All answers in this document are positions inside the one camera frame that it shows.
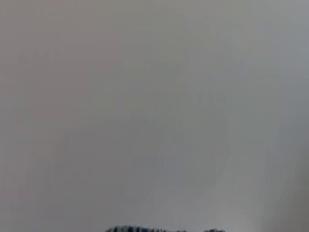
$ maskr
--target gray background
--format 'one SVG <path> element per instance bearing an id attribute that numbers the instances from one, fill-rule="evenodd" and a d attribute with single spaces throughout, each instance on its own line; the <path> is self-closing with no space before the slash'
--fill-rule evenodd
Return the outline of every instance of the gray background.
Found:
<path id="1" fill-rule="evenodd" d="M 306 231 L 308 11 L 1 0 L 0 231 Z"/>

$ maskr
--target gray wall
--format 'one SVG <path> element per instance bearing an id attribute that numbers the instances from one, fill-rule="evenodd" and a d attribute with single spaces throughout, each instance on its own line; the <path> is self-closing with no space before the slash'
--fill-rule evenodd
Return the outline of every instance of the gray wall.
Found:
<path id="1" fill-rule="evenodd" d="M 307 230 L 301 0 L 1 0 L 0 231 Z"/>

